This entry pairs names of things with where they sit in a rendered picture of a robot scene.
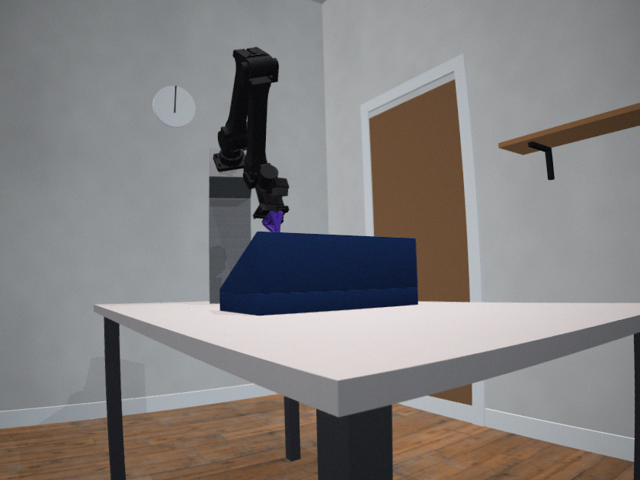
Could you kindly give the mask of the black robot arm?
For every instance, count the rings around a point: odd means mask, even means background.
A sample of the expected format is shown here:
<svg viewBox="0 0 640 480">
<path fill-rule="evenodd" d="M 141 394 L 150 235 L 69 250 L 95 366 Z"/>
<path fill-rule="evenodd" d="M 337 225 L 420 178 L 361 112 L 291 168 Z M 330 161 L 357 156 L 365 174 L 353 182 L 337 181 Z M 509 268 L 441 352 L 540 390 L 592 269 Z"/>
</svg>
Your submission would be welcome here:
<svg viewBox="0 0 640 480">
<path fill-rule="evenodd" d="M 244 164 L 244 181 L 248 189 L 255 188 L 259 203 L 284 206 L 287 179 L 277 177 L 278 170 L 267 163 L 265 152 L 267 99 L 271 83 L 278 82 L 279 63 L 258 47 L 233 50 L 233 57 L 236 72 L 229 118 L 218 132 L 222 151 L 213 154 L 213 160 L 219 172 Z"/>
</svg>

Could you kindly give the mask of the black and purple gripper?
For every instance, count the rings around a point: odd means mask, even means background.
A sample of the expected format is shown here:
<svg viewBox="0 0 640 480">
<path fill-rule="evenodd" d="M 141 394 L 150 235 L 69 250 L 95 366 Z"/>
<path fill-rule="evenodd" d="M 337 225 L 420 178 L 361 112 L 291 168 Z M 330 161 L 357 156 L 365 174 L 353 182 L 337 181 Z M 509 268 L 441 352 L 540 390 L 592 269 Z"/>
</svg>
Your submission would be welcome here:
<svg viewBox="0 0 640 480">
<path fill-rule="evenodd" d="M 262 224 L 271 232 L 280 232 L 283 215 L 288 213 L 288 206 L 260 204 L 253 214 L 254 219 L 263 219 Z M 273 222 L 272 222 L 273 221 Z"/>
</svg>

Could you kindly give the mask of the dark blue switch console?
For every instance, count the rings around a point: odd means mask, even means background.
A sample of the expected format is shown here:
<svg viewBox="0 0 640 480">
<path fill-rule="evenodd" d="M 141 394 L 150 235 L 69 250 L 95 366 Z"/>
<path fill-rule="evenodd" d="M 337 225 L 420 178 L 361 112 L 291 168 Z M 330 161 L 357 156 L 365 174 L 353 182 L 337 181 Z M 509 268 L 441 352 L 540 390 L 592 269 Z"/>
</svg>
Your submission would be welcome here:
<svg viewBox="0 0 640 480">
<path fill-rule="evenodd" d="M 219 302 L 248 315 L 418 305 L 416 238 L 256 232 Z"/>
</svg>

